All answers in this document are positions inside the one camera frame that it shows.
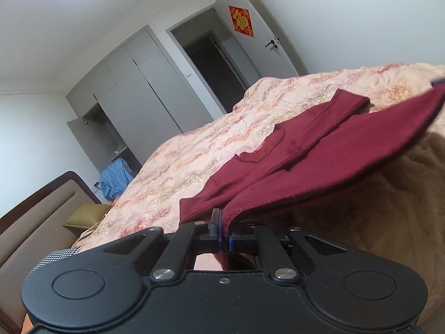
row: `yellow pillow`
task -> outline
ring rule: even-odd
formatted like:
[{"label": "yellow pillow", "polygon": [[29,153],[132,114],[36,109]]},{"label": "yellow pillow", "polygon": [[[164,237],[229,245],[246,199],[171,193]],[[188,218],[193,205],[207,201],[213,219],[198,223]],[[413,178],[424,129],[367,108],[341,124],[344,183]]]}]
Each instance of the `yellow pillow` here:
[{"label": "yellow pillow", "polygon": [[74,211],[70,218],[66,220],[63,227],[85,231],[100,222],[111,207],[111,205],[97,203],[82,204]]}]

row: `gray wardrobe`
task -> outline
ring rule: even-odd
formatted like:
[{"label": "gray wardrobe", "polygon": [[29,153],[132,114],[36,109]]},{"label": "gray wardrobe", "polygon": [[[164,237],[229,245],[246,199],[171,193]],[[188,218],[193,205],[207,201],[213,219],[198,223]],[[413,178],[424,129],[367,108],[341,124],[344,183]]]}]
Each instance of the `gray wardrobe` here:
[{"label": "gray wardrobe", "polygon": [[143,165],[168,139],[212,121],[179,74],[144,30],[67,95],[79,117],[68,126],[99,171],[119,156]]}]

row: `headboard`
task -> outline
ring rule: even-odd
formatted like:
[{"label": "headboard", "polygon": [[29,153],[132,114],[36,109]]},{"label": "headboard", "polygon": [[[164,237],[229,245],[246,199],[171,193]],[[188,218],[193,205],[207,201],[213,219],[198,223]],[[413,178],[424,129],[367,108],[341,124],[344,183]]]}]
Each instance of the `headboard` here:
[{"label": "headboard", "polygon": [[20,290],[26,275],[50,252],[76,241],[62,224],[82,203],[101,202],[69,171],[0,218],[0,327],[6,332],[21,331],[25,310]]}]

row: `white ceiling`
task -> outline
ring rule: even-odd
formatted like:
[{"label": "white ceiling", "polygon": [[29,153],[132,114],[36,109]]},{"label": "white ceiling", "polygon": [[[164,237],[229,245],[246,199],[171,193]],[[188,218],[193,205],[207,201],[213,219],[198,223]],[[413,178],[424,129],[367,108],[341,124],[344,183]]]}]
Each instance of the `white ceiling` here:
[{"label": "white ceiling", "polygon": [[67,92],[171,0],[0,0],[0,94]]}]

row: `doorway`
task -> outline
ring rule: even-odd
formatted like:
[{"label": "doorway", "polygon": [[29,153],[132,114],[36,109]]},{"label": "doorway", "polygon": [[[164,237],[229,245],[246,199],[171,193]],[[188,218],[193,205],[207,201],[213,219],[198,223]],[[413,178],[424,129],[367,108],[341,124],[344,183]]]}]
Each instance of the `doorway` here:
[{"label": "doorway", "polygon": [[211,8],[171,31],[213,92],[231,112],[260,74],[241,45]]}]

